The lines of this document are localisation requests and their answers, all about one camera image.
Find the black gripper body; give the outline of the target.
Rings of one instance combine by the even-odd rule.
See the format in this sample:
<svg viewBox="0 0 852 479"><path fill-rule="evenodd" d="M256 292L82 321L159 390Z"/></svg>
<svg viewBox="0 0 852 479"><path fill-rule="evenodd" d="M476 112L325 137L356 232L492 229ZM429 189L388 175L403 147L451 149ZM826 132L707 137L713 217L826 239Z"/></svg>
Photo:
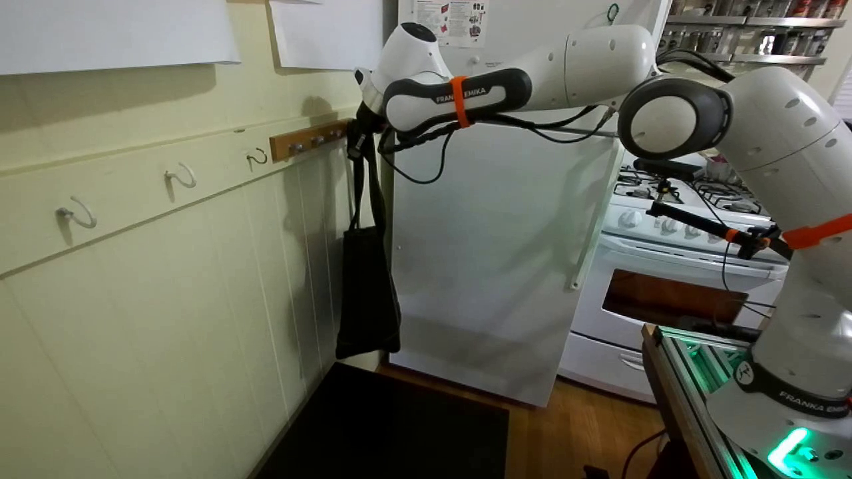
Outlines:
<svg viewBox="0 0 852 479"><path fill-rule="evenodd" d="M377 152L388 132L388 120L376 113L368 103L360 103L353 120L345 124L345 149L351 153L364 153L368 149Z"/></svg>

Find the robot base mount cart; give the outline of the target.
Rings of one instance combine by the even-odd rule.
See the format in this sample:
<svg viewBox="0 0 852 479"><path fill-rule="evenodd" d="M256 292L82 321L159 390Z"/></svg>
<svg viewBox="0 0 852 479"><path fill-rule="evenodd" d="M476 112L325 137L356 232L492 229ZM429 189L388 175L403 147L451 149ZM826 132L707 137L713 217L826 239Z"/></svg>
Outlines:
<svg viewBox="0 0 852 479"><path fill-rule="evenodd" d="M838 326L782 326L721 338L646 326L674 372L683 372L695 409L721 441L761 459L781 479L849 479L849 338Z"/></svg>

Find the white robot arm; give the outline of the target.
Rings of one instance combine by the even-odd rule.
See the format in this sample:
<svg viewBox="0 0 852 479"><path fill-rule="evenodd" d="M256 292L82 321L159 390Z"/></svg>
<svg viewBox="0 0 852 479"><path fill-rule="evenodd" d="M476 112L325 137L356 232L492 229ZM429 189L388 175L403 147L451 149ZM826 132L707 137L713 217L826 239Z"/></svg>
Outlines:
<svg viewBox="0 0 852 479"><path fill-rule="evenodd" d="M556 380L644 398L641 329L773 336L811 270L838 281L849 129L782 67L723 71L638 24L451 68L399 24L360 113L403 180L395 365L542 406Z"/></svg>

